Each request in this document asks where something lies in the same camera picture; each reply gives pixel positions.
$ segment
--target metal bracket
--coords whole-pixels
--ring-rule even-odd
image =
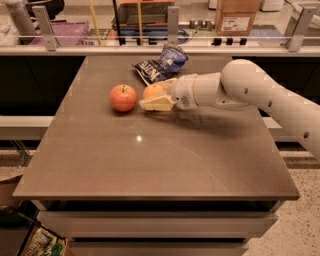
[[[168,43],[178,44],[178,32],[179,32],[179,7],[168,7]]]
[[[48,51],[56,51],[59,43],[54,36],[46,7],[33,6],[32,10],[37,18],[46,49]]]
[[[302,11],[297,21],[297,25],[293,31],[292,38],[287,43],[289,52],[298,52],[301,49],[304,36],[307,32],[309,24],[316,14],[319,5],[316,4],[301,4]]]

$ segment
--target red apple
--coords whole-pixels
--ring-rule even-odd
[[[127,112],[135,107],[137,93],[131,86],[119,84],[112,88],[110,102],[114,109],[120,112]]]

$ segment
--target box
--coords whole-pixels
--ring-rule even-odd
[[[218,0],[217,9],[227,13],[257,12],[260,0]]]
[[[219,36],[249,36],[255,19],[255,12],[224,13],[216,11],[215,30]]]

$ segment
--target purple object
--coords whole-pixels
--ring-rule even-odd
[[[51,26],[61,46],[82,45],[89,31],[88,21],[51,23]],[[38,36],[39,37],[36,37],[30,45],[44,45],[41,33]]]

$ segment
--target blue chip bag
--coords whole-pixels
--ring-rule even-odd
[[[172,78],[188,59],[180,47],[166,45],[159,60],[146,60],[133,66],[149,85]]]

